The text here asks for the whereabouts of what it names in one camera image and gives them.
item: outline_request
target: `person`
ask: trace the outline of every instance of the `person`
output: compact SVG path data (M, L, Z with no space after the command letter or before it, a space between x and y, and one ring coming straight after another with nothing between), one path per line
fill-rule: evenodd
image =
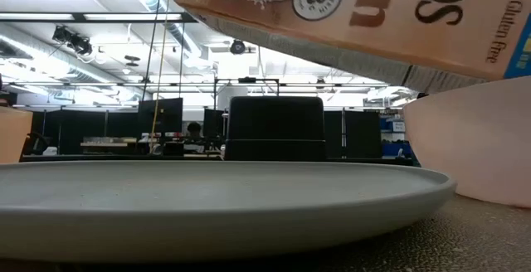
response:
M191 138L201 137L201 125L197 122L191 122L187 127L188 136Z

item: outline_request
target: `speckled countertop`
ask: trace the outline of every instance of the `speckled countertop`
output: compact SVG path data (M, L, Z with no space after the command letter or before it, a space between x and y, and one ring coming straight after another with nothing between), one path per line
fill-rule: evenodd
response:
M432 217L369 240L257 260L186 265L72 265L0 260L2 272L531 271L531 210L455 197Z

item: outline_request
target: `gray plate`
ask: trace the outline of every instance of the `gray plate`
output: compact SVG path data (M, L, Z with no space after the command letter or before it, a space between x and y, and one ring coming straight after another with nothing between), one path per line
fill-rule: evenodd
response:
M438 172L374 164L0 165L0 258L189 261L314 250L411 224L454 190Z

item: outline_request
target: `security camera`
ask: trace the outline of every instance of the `security camera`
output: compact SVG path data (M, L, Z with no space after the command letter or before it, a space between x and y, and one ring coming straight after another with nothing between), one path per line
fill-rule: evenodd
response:
M246 52L246 45L241 40L234 40L231 45L231 53L233 55L240 55Z

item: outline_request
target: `ceiling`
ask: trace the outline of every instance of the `ceiling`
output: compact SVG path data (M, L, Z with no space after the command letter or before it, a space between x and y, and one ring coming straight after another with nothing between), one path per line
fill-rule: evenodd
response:
M149 12L150 10L146 6L146 1L0 0L0 10L2 12ZM170 12L185 12L172 0L168 3L168 10ZM152 82L159 80L158 74L160 73L162 76L160 79L161 82L169 83L179 82L181 80L187 83L207 82L211 84L215 74L217 74L219 78L241 78L245 76L279 78L280 82L285 83L315 83L318 78L324 78L325 82L335 84L368 83L371 85L382 85L382 83L376 80L370 80L340 70L316 65L293 56L256 47L251 43L246 43L246 46L253 47L253 53L234 56L228 51L234 39L215 32L201 23L179 23L181 31L184 31L185 37L188 37L189 41L198 47L201 52L200 55L193 53L190 55L188 53L182 55L181 46L176 41L176 38L169 32L166 32L164 36L164 26L162 24L0 23L0 25L2 24L8 24L9 28L15 28L31 39L38 40L39 43L42 42L42 45L39 44L39 46L49 46L61 51L52 52L50 57L59 57L58 55L63 53L65 56L68 56L68 64L72 65L74 62L82 61L87 65L87 67L84 67L86 69L85 72L97 71L97 74L103 80L110 80L112 82L120 82L121 80L123 82L140 82L146 76L146 73L149 72L149 79ZM52 40L52 35L57 26L65 26L72 33L78 33L83 37L90 38L90 44L93 46L94 52L89 56L77 56L72 49L64 45L61 46L57 41ZM125 60L125 56L138 57L140 59L136 61L138 66L127 66L126 64L129 61ZM51 78L49 75L43 75L42 81L50 81L54 78L53 76ZM16 81L28 80L20 77L16 78ZM41 86L40 88L49 90L45 86ZM388 97L389 104L392 104L392 100L409 99L415 94L403 88L393 87L393 89L394 91L388 90L385 93ZM9 90L19 93L26 92L24 87L22 89L9 88ZM138 94L140 88L129 88L128 90ZM174 92L175 90L174 87L162 87L160 89L161 92L166 93ZM372 86L359 86L349 88L349 90L329 88L325 92L318 88L309 88L307 86L290 87L288 90L283 89L283 91L291 93L300 91L304 95L327 94L332 96L332 99L342 100L343 102L337 102L336 104L345 104L345 106L348 106L349 99L352 99L352 96L349 98L348 94L357 95L357 99L364 99L371 95L374 96L375 90L382 92L381 87L375 88ZM204 95L210 96L211 94L208 92L212 92L212 85L183 87L182 91L194 94L204 93ZM259 87L250 87L250 91L261 92L262 95L266 94ZM149 93L154 92L156 92L156 88L150 87ZM269 90L267 94L273 95L274 91ZM161 94L160 96L162 98L170 98L174 95ZM382 95L376 95L376 97L376 99L381 99Z

